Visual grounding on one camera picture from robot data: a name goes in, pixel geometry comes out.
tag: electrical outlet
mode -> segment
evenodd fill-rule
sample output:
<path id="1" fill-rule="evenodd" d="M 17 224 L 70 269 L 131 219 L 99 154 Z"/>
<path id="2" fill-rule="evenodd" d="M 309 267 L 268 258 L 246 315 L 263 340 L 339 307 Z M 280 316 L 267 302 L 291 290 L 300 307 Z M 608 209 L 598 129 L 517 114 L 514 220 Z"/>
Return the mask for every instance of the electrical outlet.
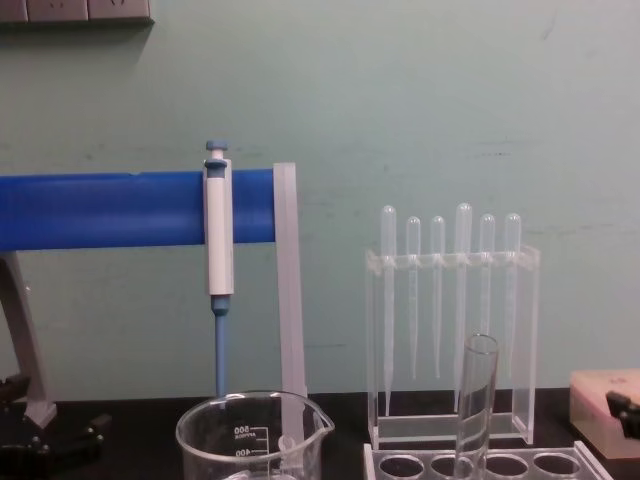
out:
<path id="1" fill-rule="evenodd" d="M 89 18 L 150 18 L 149 0 L 89 0 Z"/>
<path id="2" fill-rule="evenodd" d="M 0 0 L 0 23 L 25 23 L 27 0 Z"/>
<path id="3" fill-rule="evenodd" d="M 27 0 L 30 22 L 66 22 L 89 19 L 87 0 Z"/>

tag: test tube rack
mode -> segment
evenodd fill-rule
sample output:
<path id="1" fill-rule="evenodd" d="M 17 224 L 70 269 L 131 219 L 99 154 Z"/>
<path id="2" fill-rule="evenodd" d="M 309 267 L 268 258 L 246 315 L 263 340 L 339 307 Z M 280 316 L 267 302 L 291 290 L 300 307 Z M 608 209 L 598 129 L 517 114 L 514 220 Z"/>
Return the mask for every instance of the test tube rack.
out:
<path id="1" fill-rule="evenodd" d="M 499 345 L 491 438 L 533 443 L 540 253 L 520 243 L 516 214 L 505 218 L 504 242 L 495 241 L 494 217 L 482 216 L 473 250 L 471 223 L 471 206 L 459 205 L 455 245 L 447 252 L 445 220 L 434 217 L 430 253 L 422 254 L 420 220 L 410 217 L 406 251 L 399 254 L 395 209 L 382 210 L 380 254 L 365 256 L 374 449 L 455 440 L 461 354 L 473 333 Z M 503 243 L 499 250 L 496 243 Z"/>
<path id="2" fill-rule="evenodd" d="M 454 451 L 372 450 L 364 446 L 366 480 L 453 478 Z M 496 449 L 487 455 L 487 480 L 613 480 L 582 442 L 573 447 Z"/>

